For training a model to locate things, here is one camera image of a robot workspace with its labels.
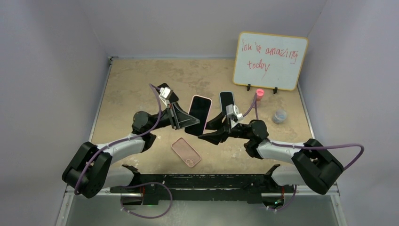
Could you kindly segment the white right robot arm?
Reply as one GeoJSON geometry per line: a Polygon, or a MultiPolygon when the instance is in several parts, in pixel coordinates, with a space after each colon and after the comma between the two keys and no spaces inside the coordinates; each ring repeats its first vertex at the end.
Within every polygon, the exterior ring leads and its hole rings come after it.
{"type": "Polygon", "coordinates": [[[285,185],[306,185],[318,194],[326,194],[344,172],[344,166],[318,140],[309,139],[305,143],[273,141],[262,120],[243,124],[228,117],[222,120],[219,115],[207,123],[207,128],[212,132],[199,135],[199,139],[214,145],[230,137],[246,139],[244,148],[250,157],[287,163],[265,177],[265,188],[271,192],[285,185]]]}

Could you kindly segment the pink phone case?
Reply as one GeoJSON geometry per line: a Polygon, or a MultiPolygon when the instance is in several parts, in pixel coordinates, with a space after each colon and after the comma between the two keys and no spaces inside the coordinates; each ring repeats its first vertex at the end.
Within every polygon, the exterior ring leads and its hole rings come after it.
{"type": "Polygon", "coordinates": [[[201,161],[200,154],[183,137],[177,139],[171,148],[189,168],[201,161]]]}

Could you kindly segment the black phone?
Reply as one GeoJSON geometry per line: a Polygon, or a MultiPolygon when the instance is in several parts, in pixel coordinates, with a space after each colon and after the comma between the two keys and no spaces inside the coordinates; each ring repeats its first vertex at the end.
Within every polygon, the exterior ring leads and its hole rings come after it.
{"type": "MultiPolygon", "coordinates": [[[[162,83],[162,84],[158,85],[157,88],[159,88],[159,91],[158,91],[159,93],[160,93],[161,88],[171,89],[167,83],[162,83]]],[[[168,101],[171,103],[179,101],[179,97],[175,94],[175,92],[173,90],[171,91],[171,94],[169,95],[168,101]]]]}

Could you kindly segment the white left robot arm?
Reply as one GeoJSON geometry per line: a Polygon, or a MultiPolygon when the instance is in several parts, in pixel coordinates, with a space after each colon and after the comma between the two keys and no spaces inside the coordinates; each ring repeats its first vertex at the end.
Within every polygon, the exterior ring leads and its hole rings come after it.
{"type": "Polygon", "coordinates": [[[166,109],[151,115],[138,111],[133,117],[132,133],[107,144],[83,143],[64,170],[62,180],[75,189],[76,194],[86,198],[94,197],[102,188],[122,186],[128,192],[140,188],[140,179],[135,177],[134,168],[121,167],[126,176],[117,180],[109,172],[115,162],[130,155],[143,153],[151,148],[156,135],[152,131],[171,126],[183,129],[200,123],[200,120],[181,109],[178,103],[168,104],[166,109]]]}

